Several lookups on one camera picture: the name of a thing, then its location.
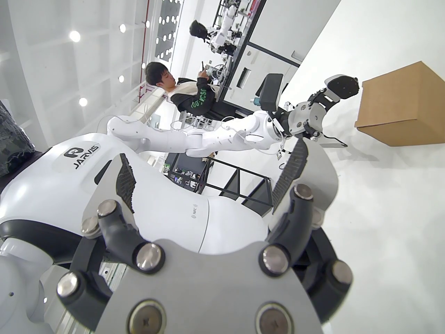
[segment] cardboard box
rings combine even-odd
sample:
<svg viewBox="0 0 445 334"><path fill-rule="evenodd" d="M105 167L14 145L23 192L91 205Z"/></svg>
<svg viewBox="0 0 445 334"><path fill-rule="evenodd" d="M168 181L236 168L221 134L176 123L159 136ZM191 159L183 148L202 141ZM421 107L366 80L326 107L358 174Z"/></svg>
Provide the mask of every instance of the cardboard box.
<svg viewBox="0 0 445 334"><path fill-rule="evenodd" d="M423 62L364 81L355 127L389 146L445 143L445 81Z"/></svg>

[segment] white floor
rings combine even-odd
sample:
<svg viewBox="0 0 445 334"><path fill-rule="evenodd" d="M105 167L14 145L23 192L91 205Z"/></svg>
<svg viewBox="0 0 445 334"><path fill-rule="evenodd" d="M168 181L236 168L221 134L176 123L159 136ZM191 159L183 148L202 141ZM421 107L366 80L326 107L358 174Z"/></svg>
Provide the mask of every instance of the white floor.
<svg viewBox="0 0 445 334"><path fill-rule="evenodd" d="M282 97L294 104L337 73L360 82L423 61L445 79L445 0L342 0ZM324 228L355 274L334 334L445 333L445 145L390 148L354 128L360 95L335 106L327 150L340 189ZM218 158L277 179L275 156ZM231 172L209 178L224 185ZM245 180L249 191L256 181Z"/></svg>

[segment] hand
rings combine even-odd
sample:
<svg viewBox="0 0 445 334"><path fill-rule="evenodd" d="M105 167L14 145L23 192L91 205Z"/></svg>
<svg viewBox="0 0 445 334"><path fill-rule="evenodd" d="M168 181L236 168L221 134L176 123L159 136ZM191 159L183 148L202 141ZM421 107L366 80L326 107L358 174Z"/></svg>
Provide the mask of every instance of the hand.
<svg viewBox="0 0 445 334"><path fill-rule="evenodd" d="M201 71L198 75L199 78L205 78L205 79L209 79L209 77L207 76L207 71L203 70Z"/></svg>

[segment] red pipe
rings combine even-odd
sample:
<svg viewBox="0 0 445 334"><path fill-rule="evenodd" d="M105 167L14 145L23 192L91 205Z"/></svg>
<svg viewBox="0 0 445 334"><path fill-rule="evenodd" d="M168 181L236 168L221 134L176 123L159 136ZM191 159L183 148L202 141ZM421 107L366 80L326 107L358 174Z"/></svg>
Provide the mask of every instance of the red pipe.
<svg viewBox="0 0 445 334"><path fill-rule="evenodd" d="M145 22L148 20L148 5L150 4L150 0L147 1L147 13L145 15ZM145 52L145 37L147 34L147 28L144 29L144 43L143 43L143 47L142 47L142 61L141 61L141 65L142 62L144 62L144 52ZM140 82L142 83L142 74L143 74L143 69L142 66L140 67Z"/></svg>

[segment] black gripper pad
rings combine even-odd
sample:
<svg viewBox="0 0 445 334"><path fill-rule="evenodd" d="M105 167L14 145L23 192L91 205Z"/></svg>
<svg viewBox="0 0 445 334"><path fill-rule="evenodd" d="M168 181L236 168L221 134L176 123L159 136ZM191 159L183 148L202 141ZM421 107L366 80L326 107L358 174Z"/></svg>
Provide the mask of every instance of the black gripper pad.
<svg viewBox="0 0 445 334"><path fill-rule="evenodd" d="M330 81L327 88L337 94L341 99L348 99L358 94L359 83L356 78L342 75Z"/></svg>
<svg viewBox="0 0 445 334"><path fill-rule="evenodd" d="M283 200L283 197L286 196L293 180L301 176L303 169L305 169L307 155L308 151L305 142L303 139L298 139L272 191L272 204L274 209L277 208L281 200Z"/></svg>
<svg viewBox="0 0 445 334"><path fill-rule="evenodd" d="M119 171L118 178L116 179L116 194L118 194L130 211L134 214L131 199L133 191L135 190L136 180L133 175L133 170L128 162L124 153L120 154L122 167Z"/></svg>

